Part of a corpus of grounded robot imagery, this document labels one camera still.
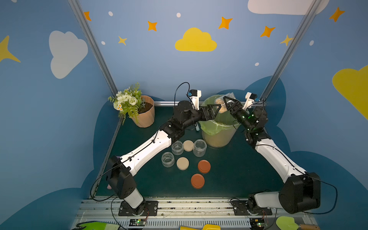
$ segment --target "white cloud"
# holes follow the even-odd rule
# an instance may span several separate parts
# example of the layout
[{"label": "white cloud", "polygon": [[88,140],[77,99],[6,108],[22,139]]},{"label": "white cloud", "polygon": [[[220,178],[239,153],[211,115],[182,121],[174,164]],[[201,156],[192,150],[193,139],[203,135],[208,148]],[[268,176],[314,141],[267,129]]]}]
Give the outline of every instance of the white cloud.
[{"label": "white cloud", "polygon": [[[256,14],[304,15],[313,0],[249,0],[248,9]],[[322,0],[317,9],[320,13],[329,0]]]},{"label": "white cloud", "polygon": [[53,31],[49,37],[51,71],[56,78],[66,77],[87,55],[87,43],[72,32]]}]

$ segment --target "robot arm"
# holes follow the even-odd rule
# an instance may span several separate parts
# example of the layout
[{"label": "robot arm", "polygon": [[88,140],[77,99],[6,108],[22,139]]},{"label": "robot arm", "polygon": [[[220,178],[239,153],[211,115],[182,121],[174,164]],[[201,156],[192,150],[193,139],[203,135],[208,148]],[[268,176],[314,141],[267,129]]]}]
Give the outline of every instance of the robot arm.
[{"label": "robot arm", "polygon": [[283,153],[264,131],[268,121],[264,105],[248,110],[254,104],[256,94],[247,93],[243,106],[239,100],[224,96],[224,102],[231,115],[245,129],[247,142],[259,152],[276,170],[284,182],[280,192],[250,194],[247,202],[251,214],[262,212],[262,208],[283,208],[288,213],[302,212],[320,206],[321,183],[319,176],[308,173]]},{"label": "robot arm", "polygon": [[121,156],[112,156],[106,165],[107,181],[120,199],[124,199],[138,215],[143,211],[145,200],[137,190],[133,176],[152,157],[171,143],[179,140],[187,127],[198,121],[212,120],[218,114],[221,105],[199,106],[200,90],[190,90],[191,102],[183,100],[174,107],[173,117],[135,150]]}]

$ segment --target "yellow cloud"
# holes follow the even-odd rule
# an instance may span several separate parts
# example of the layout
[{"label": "yellow cloud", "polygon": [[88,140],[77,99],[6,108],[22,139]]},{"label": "yellow cloud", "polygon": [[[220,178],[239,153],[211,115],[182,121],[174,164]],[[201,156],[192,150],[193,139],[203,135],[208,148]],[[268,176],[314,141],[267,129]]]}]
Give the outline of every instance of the yellow cloud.
[{"label": "yellow cloud", "polygon": [[366,119],[368,119],[368,66],[361,70],[343,69],[337,72],[332,83]]},{"label": "yellow cloud", "polygon": [[198,28],[190,28],[184,33],[183,39],[175,43],[175,48],[179,51],[210,52],[216,47],[217,43],[211,39],[211,35]]}]

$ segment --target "yellow star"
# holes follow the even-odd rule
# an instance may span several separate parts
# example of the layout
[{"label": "yellow star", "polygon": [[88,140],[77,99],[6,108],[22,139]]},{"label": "yellow star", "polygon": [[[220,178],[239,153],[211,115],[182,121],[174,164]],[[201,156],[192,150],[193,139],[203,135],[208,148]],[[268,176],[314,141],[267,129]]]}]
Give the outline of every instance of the yellow star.
[{"label": "yellow star", "polygon": [[221,29],[221,28],[229,29],[229,23],[231,22],[231,20],[233,20],[233,19],[232,18],[226,19],[226,18],[222,17],[222,22],[221,22],[221,25],[220,25],[219,29]]},{"label": "yellow star", "polygon": [[157,22],[148,22],[148,25],[149,25],[148,30],[157,31],[156,30],[156,24],[157,24]]},{"label": "yellow star", "polygon": [[333,19],[336,22],[343,13],[345,13],[345,11],[341,11],[339,8],[337,8],[335,13],[329,19]]},{"label": "yellow star", "polygon": [[89,17],[89,11],[84,12],[84,16],[86,16],[87,20],[92,21],[91,18]]},{"label": "yellow star", "polygon": [[282,43],[285,43],[286,44],[286,46],[289,44],[289,41],[291,41],[293,38],[289,38],[289,36],[288,35],[286,35],[286,39],[284,40],[284,41],[282,41],[282,42],[280,42],[280,44],[282,44]]},{"label": "yellow star", "polygon": [[271,32],[272,32],[275,28],[276,28],[276,27],[268,28],[268,27],[266,26],[266,27],[265,27],[265,31],[263,32],[263,34],[261,35],[261,37],[263,37],[263,36],[270,37]]},{"label": "yellow star", "polygon": [[0,61],[9,58],[13,61],[21,62],[8,50],[9,36],[6,36],[2,42],[0,42]]},{"label": "yellow star", "polygon": [[118,36],[119,38],[120,38],[120,41],[118,42],[118,43],[124,43],[124,45],[126,45],[125,44],[125,40],[126,40],[126,38],[125,39],[122,39],[120,36]]}]

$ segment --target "jar lid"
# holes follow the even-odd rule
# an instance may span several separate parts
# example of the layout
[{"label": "jar lid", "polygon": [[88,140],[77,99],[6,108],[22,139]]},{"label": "jar lid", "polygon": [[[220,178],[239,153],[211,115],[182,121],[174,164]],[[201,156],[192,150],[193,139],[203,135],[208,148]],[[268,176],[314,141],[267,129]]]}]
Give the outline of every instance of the jar lid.
[{"label": "jar lid", "polygon": [[199,163],[198,163],[198,170],[201,172],[201,173],[208,173],[211,169],[211,164],[206,161],[206,160],[201,160]]},{"label": "jar lid", "polygon": [[194,174],[190,180],[192,183],[193,188],[200,189],[205,185],[205,178],[200,174]]},{"label": "jar lid", "polygon": [[189,161],[187,158],[179,158],[177,161],[176,161],[176,166],[178,167],[178,169],[180,170],[185,170],[188,168],[189,166]]},{"label": "jar lid", "polygon": [[185,151],[190,152],[194,148],[194,143],[191,140],[184,141],[183,147]]}]

